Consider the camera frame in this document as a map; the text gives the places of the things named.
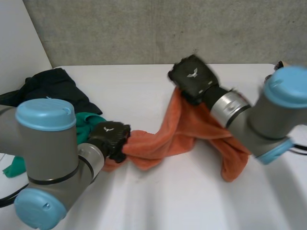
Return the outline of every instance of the white surface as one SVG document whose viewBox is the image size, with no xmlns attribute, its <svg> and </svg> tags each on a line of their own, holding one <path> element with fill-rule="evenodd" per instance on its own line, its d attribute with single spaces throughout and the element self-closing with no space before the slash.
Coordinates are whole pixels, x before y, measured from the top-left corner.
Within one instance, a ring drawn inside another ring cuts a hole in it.
<svg viewBox="0 0 307 230">
<path fill-rule="evenodd" d="M 0 94 L 51 64 L 22 0 L 0 0 Z"/>
<path fill-rule="evenodd" d="M 224 86 L 251 101 L 273 65 L 211 65 Z M 172 65 L 63 67 L 108 120 L 156 132 L 173 91 Z M 293 132 L 307 143 L 305 126 Z M 0 169 L 10 163 L 0 161 Z M 264 167 L 250 158 L 232 183 L 220 176 L 220 154 L 206 141 L 142 172 L 128 163 L 100 173 L 55 230 L 305 230 L 307 157 L 291 153 Z M 0 197 L 26 176 L 0 177 Z M 13 207 L 0 209 L 1 229 L 29 230 Z"/>
</svg>

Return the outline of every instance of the light blue joint cap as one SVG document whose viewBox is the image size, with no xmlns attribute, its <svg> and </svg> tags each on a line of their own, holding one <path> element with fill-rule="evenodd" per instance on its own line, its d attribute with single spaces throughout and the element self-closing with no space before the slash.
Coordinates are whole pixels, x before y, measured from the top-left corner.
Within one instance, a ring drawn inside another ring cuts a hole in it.
<svg viewBox="0 0 307 230">
<path fill-rule="evenodd" d="M 287 66 L 277 70 L 265 83 L 264 94 L 285 108 L 307 108 L 307 69 Z"/>
<path fill-rule="evenodd" d="M 34 229 L 50 230 L 67 214 L 64 205 L 51 194 L 26 188 L 14 201 L 17 216 Z"/>
<path fill-rule="evenodd" d="M 17 121 L 41 131 L 62 131 L 76 124 L 73 105 L 60 99 L 33 99 L 21 103 L 16 110 Z"/>
<path fill-rule="evenodd" d="M 269 164 L 273 160 L 279 158 L 284 152 L 288 151 L 294 146 L 291 139 L 284 141 L 279 146 L 273 148 L 272 150 L 264 153 L 263 155 L 256 157 L 262 164 Z"/>
</svg>

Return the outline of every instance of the concrete wall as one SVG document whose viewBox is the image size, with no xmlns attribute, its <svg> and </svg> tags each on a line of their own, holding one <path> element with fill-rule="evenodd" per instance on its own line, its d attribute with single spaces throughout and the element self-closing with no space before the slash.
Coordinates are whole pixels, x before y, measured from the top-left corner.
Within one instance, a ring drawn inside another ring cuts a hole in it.
<svg viewBox="0 0 307 230">
<path fill-rule="evenodd" d="M 306 0 L 24 0 L 53 66 L 307 63 Z"/>
</svg>

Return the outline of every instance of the black cloth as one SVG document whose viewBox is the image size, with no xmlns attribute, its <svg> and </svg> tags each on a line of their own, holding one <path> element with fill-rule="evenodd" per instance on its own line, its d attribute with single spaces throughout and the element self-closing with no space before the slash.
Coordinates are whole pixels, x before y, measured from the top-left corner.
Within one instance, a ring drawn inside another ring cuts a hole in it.
<svg viewBox="0 0 307 230">
<path fill-rule="evenodd" d="M 75 113 L 88 112 L 101 115 L 101 110 L 77 88 L 65 70 L 51 69 L 25 79 L 20 90 L 0 95 L 0 104 L 17 107 L 22 102 L 36 98 L 55 98 L 70 102 Z"/>
</svg>

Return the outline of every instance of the green cloth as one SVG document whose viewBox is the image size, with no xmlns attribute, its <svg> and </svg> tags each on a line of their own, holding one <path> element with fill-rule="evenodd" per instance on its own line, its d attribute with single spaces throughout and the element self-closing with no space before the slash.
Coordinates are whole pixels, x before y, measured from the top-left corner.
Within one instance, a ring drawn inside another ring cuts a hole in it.
<svg viewBox="0 0 307 230">
<path fill-rule="evenodd" d="M 77 113 L 77 143 L 81 144 L 87 141 L 88 135 L 93 128 L 100 122 L 106 121 L 103 117 L 92 113 Z M 11 165 L 3 170 L 8 178 L 16 177 L 26 172 L 24 159 L 22 157 L 14 157 Z"/>
</svg>

